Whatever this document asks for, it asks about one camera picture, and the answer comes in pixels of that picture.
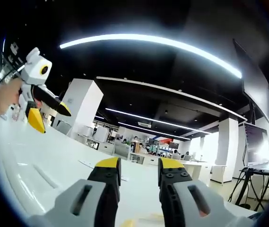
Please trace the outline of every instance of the black ceiling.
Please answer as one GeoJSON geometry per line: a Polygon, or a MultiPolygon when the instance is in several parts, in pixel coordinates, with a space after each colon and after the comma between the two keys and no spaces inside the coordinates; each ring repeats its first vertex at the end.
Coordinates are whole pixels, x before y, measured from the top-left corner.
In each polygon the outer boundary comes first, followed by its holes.
{"type": "MultiPolygon", "coordinates": [[[[60,49],[78,38],[116,33],[155,35],[188,43],[237,66],[235,38],[259,64],[269,82],[268,15],[259,4],[239,0],[29,1],[7,31],[19,56],[38,47],[53,62],[46,82],[63,96],[73,78],[94,79],[104,97],[98,113],[106,121],[137,126],[137,118],[105,110],[112,108],[148,118],[200,128],[224,113],[181,95],[97,76],[155,84],[222,104],[237,111],[248,104],[239,78],[213,62],[170,46],[140,41],[99,41],[60,49]]],[[[9,55],[9,45],[5,54],[9,55]]],[[[187,130],[152,123],[152,130],[183,135],[187,130]]]]}

